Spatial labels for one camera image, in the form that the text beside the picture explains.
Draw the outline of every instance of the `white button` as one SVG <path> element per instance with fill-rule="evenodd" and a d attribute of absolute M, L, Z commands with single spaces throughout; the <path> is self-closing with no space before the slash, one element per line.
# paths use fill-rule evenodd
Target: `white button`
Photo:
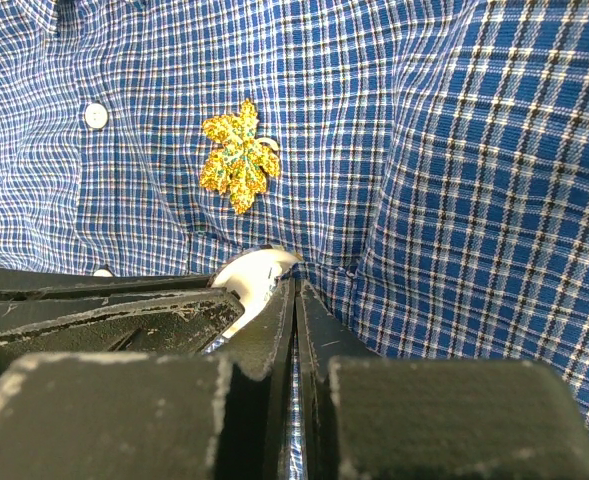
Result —
<path fill-rule="evenodd" d="M 112 272 L 109 270 L 105 270 L 104 268 L 99 268 L 97 271 L 94 272 L 95 277 L 113 277 Z"/>
<path fill-rule="evenodd" d="M 107 125 L 107 110 L 100 103 L 91 103 L 85 109 L 85 123 L 96 130 Z"/>

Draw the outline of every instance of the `plaid shirt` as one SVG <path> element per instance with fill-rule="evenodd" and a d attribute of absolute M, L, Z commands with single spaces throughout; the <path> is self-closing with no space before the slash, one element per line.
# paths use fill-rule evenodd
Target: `plaid shirt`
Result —
<path fill-rule="evenodd" d="M 282 174 L 236 215 L 201 125 L 245 98 Z M 589 427 L 589 0 L 0 0 L 0 266 L 267 243 L 373 350 L 543 360 Z"/>

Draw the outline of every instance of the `white plastic piece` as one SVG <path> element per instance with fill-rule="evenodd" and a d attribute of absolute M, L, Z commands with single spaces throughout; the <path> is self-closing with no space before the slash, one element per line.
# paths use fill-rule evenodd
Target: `white plastic piece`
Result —
<path fill-rule="evenodd" d="M 300 258 L 275 248 L 256 250 L 238 257 L 216 276 L 212 287 L 225 287 L 236 292 L 245 313 L 234 322 L 223 337 L 231 338 L 251 322 L 267 305 L 276 288 L 276 279 L 287 272 Z"/>

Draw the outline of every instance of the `gold leaf pin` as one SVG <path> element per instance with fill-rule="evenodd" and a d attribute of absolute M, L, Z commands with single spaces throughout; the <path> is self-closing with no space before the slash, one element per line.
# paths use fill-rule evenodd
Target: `gold leaf pin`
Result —
<path fill-rule="evenodd" d="M 251 100 L 241 105 L 239 115 L 221 115 L 203 122 L 207 137 L 223 145 L 210 153 L 200 183 L 220 193 L 230 190 L 230 202 L 236 213 L 246 212 L 257 193 L 267 191 L 265 173 L 281 173 L 278 144 L 269 138 L 255 138 L 258 114 Z"/>

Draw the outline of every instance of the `maple leaf pin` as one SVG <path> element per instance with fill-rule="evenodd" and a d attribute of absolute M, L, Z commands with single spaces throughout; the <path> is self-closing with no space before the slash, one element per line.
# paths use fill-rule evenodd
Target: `maple leaf pin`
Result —
<path fill-rule="evenodd" d="M 258 113 L 251 100 L 241 105 L 239 115 L 221 115 L 205 120 L 207 137 L 223 148 L 210 153 L 200 184 L 219 193 L 230 191 L 230 202 L 236 213 L 245 213 L 254 203 L 257 193 L 267 191 L 265 174 L 276 177 L 281 173 L 276 155 L 278 144 L 269 138 L 255 138 Z"/>

